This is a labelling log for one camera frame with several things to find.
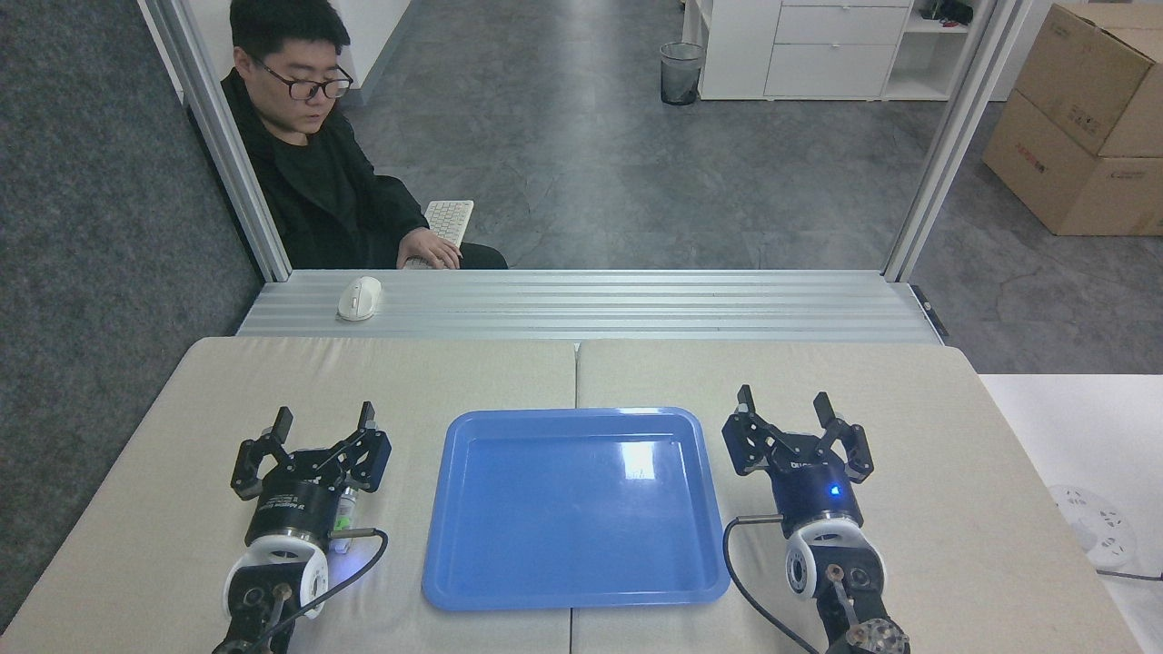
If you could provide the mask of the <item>person's hand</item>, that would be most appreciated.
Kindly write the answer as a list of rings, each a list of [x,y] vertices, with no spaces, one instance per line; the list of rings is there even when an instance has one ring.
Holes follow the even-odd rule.
[[[461,248],[424,227],[412,229],[399,241],[395,269],[404,269],[412,258],[423,260],[437,270],[462,268]]]

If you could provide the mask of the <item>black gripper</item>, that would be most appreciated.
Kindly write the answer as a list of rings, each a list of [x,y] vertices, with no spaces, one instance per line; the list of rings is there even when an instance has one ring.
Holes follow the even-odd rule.
[[[769,471],[776,509],[784,516],[782,529],[801,529],[829,516],[861,526],[864,518],[850,481],[863,483],[875,471],[866,433],[836,414],[825,391],[813,399],[813,407],[825,431],[822,438],[785,433],[759,417],[750,385],[742,384],[739,406],[721,431],[732,467],[740,476]],[[846,463],[832,452],[836,440],[843,446]]]
[[[241,442],[230,485],[243,502],[258,497],[245,533],[247,546],[261,536],[283,535],[323,550],[343,489],[377,492],[392,446],[386,431],[374,425],[373,401],[363,401],[356,431],[329,450],[288,454],[285,443],[292,422],[290,408],[281,406],[273,427],[258,439]],[[259,479],[267,456],[274,458],[274,465]]]

